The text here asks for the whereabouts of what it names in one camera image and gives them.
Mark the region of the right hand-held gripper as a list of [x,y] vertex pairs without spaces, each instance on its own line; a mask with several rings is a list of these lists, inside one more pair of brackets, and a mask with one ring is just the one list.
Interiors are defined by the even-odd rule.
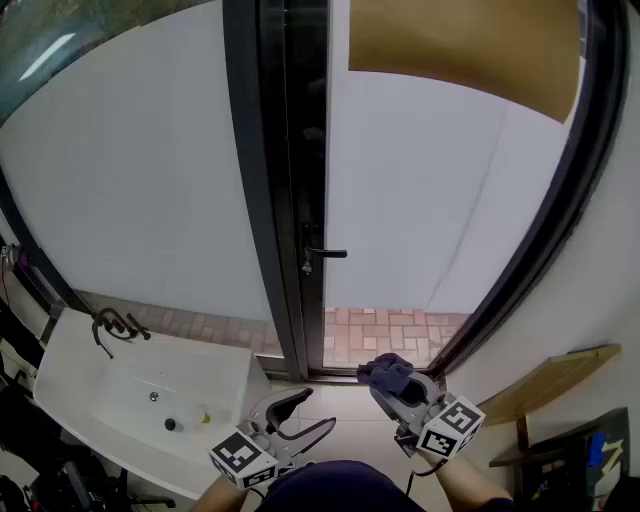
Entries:
[[409,375],[409,402],[386,391],[369,388],[374,401],[399,427],[394,440],[408,457],[417,452],[454,458],[475,437],[485,414],[465,397],[436,404],[442,395],[425,374]]

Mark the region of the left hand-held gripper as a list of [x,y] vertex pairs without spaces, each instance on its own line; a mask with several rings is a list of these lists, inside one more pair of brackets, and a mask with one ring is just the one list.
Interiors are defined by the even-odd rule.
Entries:
[[270,483],[294,469],[293,459],[327,437],[336,418],[314,423],[297,434],[280,430],[313,390],[287,388],[265,396],[245,419],[219,436],[207,453],[214,467],[240,490]]

